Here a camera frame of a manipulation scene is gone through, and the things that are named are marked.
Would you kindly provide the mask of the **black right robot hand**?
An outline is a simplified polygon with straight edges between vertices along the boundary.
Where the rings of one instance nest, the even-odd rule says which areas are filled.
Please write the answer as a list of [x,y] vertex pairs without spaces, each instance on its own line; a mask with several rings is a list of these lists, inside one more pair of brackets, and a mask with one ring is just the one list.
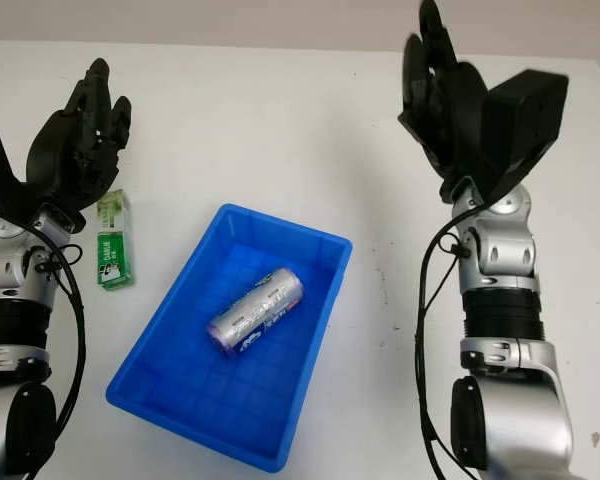
[[440,197],[453,203],[481,162],[480,116],[487,88],[478,70],[457,59],[437,4],[419,7],[419,34],[406,40],[403,110],[398,121],[422,146],[442,178]]

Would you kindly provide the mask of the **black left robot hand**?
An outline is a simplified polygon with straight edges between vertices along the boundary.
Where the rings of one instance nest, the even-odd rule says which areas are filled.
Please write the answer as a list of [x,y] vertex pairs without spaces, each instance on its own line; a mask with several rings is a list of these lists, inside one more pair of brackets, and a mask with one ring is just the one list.
[[125,96],[111,101],[109,73],[104,59],[93,61],[66,106],[41,128],[27,157],[27,187],[71,233],[85,226],[81,211],[113,184],[119,152],[129,139],[132,105]]

